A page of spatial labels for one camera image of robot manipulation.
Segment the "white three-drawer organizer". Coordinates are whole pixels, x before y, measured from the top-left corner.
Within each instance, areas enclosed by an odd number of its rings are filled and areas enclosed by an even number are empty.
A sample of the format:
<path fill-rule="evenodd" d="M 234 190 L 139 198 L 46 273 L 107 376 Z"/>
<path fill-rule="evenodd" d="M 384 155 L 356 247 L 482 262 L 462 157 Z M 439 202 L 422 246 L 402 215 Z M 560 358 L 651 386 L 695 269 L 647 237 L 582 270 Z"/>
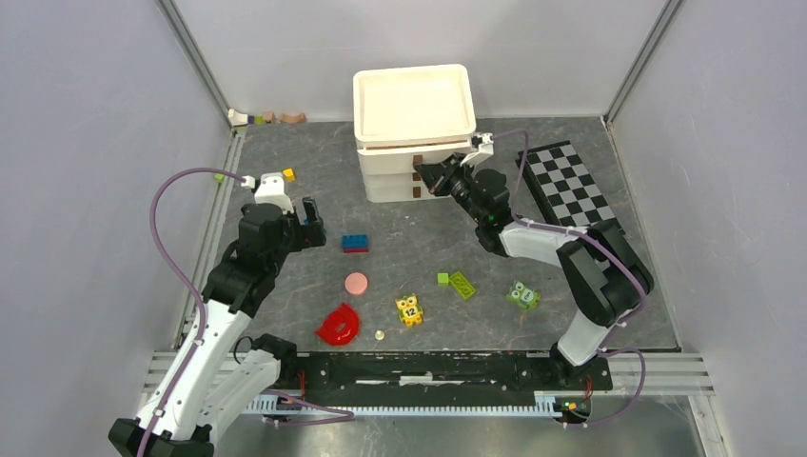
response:
<path fill-rule="evenodd" d="M 414 167 L 472 150 L 477 127 L 466 67 L 361 70 L 352 87 L 354 136 L 367 200 L 431 199 Z"/>

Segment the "pink round sponge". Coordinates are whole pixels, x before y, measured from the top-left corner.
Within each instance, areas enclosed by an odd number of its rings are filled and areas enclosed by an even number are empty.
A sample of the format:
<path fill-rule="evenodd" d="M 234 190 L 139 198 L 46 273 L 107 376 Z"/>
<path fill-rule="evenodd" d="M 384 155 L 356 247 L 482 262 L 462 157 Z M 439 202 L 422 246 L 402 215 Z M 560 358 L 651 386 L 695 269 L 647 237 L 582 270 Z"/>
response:
<path fill-rule="evenodd" d="M 350 295 L 359 296 L 366 293 L 368 285 L 368 278 L 360 272 L 352 272 L 344 279 L 345 291 Z"/>

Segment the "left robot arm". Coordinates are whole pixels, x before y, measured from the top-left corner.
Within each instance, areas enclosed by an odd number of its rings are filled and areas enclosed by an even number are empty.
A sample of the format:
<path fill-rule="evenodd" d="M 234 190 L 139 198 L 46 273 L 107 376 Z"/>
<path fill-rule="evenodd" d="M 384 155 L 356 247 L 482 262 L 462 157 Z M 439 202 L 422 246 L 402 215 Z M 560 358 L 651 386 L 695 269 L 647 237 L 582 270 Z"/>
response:
<path fill-rule="evenodd" d="M 270 203 L 242 206 L 238 237 L 212 269 L 193 321 L 165 377 L 132 419 L 118 419 L 108 438 L 122 456 L 211 456 L 217 442 L 265 388 L 298 378 L 295 345 L 265 334 L 245 366 L 214 382 L 229 351 L 274 290 L 292 252 L 322 247 L 325 227 L 316 202 L 303 200 L 305 217 Z"/>

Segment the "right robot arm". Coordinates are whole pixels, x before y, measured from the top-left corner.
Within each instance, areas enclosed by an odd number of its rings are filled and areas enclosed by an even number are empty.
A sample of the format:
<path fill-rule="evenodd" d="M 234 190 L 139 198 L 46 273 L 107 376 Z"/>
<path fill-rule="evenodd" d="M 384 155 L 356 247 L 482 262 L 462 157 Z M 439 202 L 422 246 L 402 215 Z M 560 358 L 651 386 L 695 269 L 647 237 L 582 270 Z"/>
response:
<path fill-rule="evenodd" d="M 561 269 L 577 311 L 550 350 L 549 373 L 557 386 L 576 387 L 613 329 L 645 305 L 654 287 L 645 264 L 609 221 L 560 227 L 514 215 L 505 175 L 494 169 L 476 171 L 459 153 L 413 168 L 430 194 L 452 197 L 471 217 L 486 251 Z"/>

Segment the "blue red duplo brick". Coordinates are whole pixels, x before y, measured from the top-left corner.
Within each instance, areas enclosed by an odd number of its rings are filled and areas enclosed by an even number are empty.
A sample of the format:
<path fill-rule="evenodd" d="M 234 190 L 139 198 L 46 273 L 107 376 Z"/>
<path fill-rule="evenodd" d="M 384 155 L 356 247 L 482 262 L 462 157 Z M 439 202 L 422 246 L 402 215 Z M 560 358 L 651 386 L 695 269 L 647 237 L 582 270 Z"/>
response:
<path fill-rule="evenodd" d="M 344 253 L 369 252 L 370 240 L 367 234 L 347 234 L 341 238 L 341 249 Z"/>

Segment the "yellow small cube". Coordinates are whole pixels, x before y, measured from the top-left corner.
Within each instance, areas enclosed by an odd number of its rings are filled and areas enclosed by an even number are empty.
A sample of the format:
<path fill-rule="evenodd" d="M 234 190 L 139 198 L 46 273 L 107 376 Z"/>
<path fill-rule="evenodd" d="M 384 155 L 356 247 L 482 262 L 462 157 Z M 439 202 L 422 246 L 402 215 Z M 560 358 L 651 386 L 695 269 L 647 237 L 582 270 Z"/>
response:
<path fill-rule="evenodd" d="M 282 175 L 284 176 L 285 180 L 288 183 L 294 182 L 297 180 L 296 174 L 292 168 L 284 169 L 282 171 Z"/>

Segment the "red arch brick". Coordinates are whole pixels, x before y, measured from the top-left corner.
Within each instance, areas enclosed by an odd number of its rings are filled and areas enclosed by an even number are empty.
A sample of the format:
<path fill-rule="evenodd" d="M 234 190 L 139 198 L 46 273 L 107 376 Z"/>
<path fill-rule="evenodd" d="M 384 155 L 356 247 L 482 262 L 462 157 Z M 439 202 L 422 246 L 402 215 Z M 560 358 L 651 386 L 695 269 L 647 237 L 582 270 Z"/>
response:
<path fill-rule="evenodd" d="M 348 303 L 342 302 L 324 319 L 315 334 L 327 345 L 341 347 L 351 343 L 360 330 L 359 314 Z"/>

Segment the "wooden arch block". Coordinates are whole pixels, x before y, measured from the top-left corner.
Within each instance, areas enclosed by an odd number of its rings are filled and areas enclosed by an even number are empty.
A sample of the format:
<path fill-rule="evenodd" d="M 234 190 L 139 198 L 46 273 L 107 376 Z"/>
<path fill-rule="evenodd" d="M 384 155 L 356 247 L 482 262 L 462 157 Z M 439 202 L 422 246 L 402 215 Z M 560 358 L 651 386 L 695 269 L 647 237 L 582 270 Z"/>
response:
<path fill-rule="evenodd" d="M 307 121 L 306 115 L 303 112 L 296 114 L 282 113 L 278 121 L 283 124 L 302 124 Z"/>

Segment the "black grey chessboard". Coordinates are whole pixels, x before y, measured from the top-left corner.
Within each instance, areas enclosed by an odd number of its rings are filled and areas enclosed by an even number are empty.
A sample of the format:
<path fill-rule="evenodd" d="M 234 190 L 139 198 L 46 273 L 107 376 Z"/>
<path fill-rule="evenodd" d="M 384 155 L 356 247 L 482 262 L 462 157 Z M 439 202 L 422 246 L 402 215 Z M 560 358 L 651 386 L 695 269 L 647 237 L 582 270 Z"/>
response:
<path fill-rule="evenodd" d="M 569 141 L 520 151 L 522 178 L 546 224 L 588 227 L 609 221 L 620 228 L 593 175 Z"/>

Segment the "lime green flat brick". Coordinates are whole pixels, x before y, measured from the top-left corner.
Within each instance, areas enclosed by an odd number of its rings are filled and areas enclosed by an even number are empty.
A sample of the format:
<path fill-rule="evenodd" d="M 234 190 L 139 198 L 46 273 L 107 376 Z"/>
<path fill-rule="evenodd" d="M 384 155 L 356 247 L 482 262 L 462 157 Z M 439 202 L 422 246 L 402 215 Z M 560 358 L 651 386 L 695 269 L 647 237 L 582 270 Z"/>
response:
<path fill-rule="evenodd" d="M 464 301 L 470 299 L 476 294 L 476 289 L 460 271 L 456 271 L 449 275 L 449 285 Z"/>

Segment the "white corner block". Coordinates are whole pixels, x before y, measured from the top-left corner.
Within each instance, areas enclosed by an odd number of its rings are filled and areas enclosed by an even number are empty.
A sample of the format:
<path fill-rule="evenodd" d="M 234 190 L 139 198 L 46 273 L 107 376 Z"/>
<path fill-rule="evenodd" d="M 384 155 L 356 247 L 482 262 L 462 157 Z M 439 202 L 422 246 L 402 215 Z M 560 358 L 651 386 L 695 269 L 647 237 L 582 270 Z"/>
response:
<path fill-rule="evenodd" d="M 250 123 L 250 116 L 248 114 L 241 113 L 236 109 L 230 108 L 227 111 L 227 121 L 234 129 L 237 129 L 248 126 Z"/>

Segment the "yellow owl brick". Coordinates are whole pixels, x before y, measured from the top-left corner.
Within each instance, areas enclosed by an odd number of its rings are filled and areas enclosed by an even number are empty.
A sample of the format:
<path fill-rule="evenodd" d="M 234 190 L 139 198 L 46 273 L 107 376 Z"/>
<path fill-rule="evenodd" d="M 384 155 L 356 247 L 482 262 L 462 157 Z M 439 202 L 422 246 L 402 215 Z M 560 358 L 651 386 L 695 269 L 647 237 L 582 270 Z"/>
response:
<path fill-rule="evenodd" d="M 416 294 L 406 295 L 395 301 L 400 321 L 408 328 L 423 322 L 423 309 Z"/>

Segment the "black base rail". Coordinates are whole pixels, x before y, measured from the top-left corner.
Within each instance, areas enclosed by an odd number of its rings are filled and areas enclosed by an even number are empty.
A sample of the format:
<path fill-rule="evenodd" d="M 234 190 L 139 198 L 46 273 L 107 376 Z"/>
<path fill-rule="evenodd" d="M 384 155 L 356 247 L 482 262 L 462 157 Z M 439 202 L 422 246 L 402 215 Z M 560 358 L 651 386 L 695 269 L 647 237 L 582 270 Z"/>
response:
<path fill-rule="evenodd" d="M 601 357 L 569 368 L 547 352 L 312 351 L 286 360 L 274 386 L 329 407 L 527 407 L 538 392 L 572 396 L 613 381 Z"/>

